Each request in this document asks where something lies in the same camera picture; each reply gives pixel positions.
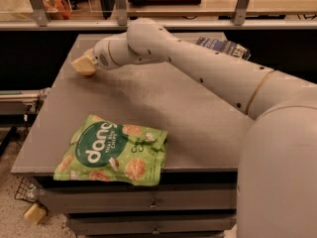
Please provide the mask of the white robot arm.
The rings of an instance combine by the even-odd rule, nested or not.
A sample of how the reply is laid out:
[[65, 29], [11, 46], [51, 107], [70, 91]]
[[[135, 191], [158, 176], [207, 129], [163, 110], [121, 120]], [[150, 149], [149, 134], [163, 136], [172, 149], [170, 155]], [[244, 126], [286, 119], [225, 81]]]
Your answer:
[[183, 41], [141, 18], [73, 62], [84, 75], [166, 61], [255, 123], [242, 143], [237, 238], [317, 237], [317, 86]]

